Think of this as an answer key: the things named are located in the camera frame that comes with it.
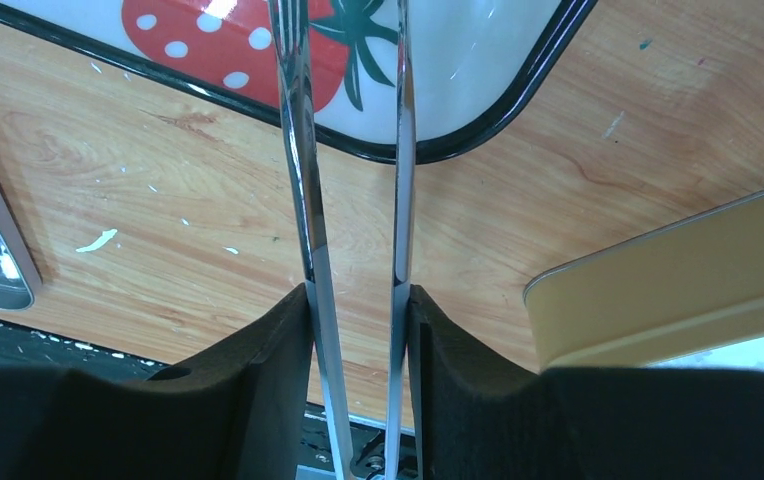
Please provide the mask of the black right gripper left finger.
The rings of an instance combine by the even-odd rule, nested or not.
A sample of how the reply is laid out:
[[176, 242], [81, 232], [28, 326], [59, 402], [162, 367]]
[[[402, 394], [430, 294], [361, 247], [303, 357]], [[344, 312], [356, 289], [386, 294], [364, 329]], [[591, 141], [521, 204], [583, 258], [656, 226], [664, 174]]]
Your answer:
[[298, 285], [145, 380], [0, 367], [0, 479], [292, 479], [312, 343]]

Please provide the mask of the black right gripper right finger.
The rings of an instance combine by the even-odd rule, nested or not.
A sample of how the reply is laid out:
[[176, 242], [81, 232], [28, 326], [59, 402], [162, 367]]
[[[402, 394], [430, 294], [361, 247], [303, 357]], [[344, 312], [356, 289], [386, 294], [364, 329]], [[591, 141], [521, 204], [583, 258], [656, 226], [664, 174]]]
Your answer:
[[764, 479], [764, 372], [534, 373], [417, 285], [408, 322], [423, 479]]

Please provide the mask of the strawberry print tray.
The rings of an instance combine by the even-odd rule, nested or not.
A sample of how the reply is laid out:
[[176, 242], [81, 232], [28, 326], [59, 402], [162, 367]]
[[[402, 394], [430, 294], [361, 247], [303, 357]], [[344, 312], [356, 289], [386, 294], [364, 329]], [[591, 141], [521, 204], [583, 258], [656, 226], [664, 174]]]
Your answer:
[[[417, 161], [464, 154], [529, 103], [593, 9], [590, 1], [412, 1]], [[318, 140], [394, 160], [393, 1], [308, 5]], [[0, 24], [279, 124], [264, 1], [0, 1]]]

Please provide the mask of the metal tongs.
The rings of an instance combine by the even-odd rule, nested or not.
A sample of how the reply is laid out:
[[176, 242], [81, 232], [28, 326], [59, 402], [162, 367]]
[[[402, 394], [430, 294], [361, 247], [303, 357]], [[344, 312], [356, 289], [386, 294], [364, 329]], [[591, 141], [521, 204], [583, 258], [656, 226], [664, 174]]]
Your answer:
[[[408, 2], [398, 2], [397, 9], [395, 218], [384, 440], [384, 476], [387, 479], [397, 478], [399, 472], [417, 161]], [[327, 428], [336, 462], [336, 476], [348, 479], [351, 476], [353, 442], [317, 161], [308, 4], [305, 1], [271, 1], [268, 10], [277, 59], [281, 130], [301, 244]]]

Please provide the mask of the yellow tin box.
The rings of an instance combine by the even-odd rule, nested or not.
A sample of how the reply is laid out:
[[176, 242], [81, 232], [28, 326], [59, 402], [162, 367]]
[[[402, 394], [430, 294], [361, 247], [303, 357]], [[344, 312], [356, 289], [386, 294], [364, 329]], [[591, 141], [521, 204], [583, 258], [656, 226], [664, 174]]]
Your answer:
[[539, 365], [635, 366], [764, 336], [764, 190], [569, 261], [523, 293]]

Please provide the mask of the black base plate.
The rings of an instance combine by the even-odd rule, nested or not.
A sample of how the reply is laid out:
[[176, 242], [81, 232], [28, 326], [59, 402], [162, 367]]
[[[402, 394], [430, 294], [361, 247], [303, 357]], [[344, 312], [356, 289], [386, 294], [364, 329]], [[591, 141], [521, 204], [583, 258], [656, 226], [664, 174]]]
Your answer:
[[[0, 366], [27, 365], [72, 367], [117, 382], [146, 379], [166, 367], [150, 358], [0, 319]], [[357, 452], [351, 463], [353, 475], [358, 479], [382, 479], [383, 423], [352, 415], [350, 431]], [[305, 406], [296, 477], [335, 477], [326, 414], [315, 403]]]

